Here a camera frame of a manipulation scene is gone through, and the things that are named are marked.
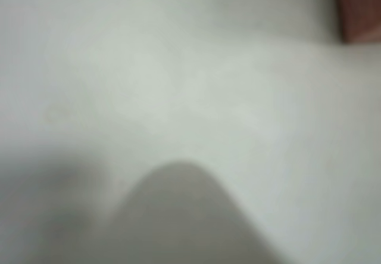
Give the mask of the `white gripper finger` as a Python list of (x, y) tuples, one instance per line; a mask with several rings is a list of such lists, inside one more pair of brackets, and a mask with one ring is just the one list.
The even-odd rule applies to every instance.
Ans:
[(227, 191), (200, 166), (174, 162), (146, 176), (116, 211), (101, 263), (284, 263)]

